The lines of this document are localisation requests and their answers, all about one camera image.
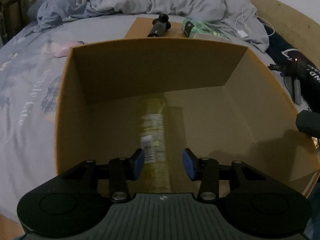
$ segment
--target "barcode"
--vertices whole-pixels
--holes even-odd
[[[141,148],[144,150],[144,162],[153,163],[156,161],[155,152],[152,147],[152,136],[141,137]]]

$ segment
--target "wooden headboard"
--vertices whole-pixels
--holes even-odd
[[[277,0],[251,0],[258,15],[269,21],[276,32],[320,68],[320,25]]]

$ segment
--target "cardboard box flap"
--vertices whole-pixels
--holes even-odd
[[[201,49],[201,57],[194,54],[195,48]],[[173,90],[223,86],[246,49],[223,42],[144,38],[81,46],[74,49],[74,57],[86,99],[94,103]]]

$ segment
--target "white cable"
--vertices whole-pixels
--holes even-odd
[[[272,36],[273,34],[275,34],[275,29],[274,27],[272,26],[272,24],[270,22],[268,22],[266,19],[263,19],[262,17],[258,16],[257,15],[257,18],[260,18],[261,20],[263,20],[264,22],[266,22],[267,24],[269,24],[269,27],[273,29],[273,33],[269,34],[268,37]]]
[[[237,22],[238,22],[238,20],[240,19],[240,17],[242,16],[242,20],[243,20],[243,24],[244,24],[244,28],[247,30],[247,28],[246,28],[246,24],[245,24],[245,22],[244,22],[244,17],[243,17],[243,7],[242,7],[242,15],[240,15],[237,19],[236,19],[236,23],[235,23],[235,29],[237,30],[237,31],[239,31],[238,29],[237,29]]]

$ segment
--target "cardboard box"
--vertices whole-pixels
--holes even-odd
[[[127,37],[147,36],[152,19],[137,21]],[[139,102],[154,93],[168,103],[165,137],[174,192],[197,192],[199,186],[183,169],[185,147],[220,164],[242,160],[304,195],[316,183],[315,146],[298,132],[298,112],[268,68],[247,47],[186,38],[106,41],[70,50],[56,115],[57,173],[86,159],[103,164],[131,156],[140,147]],[[131,192],[143,191],[139,185],[130,182]]]

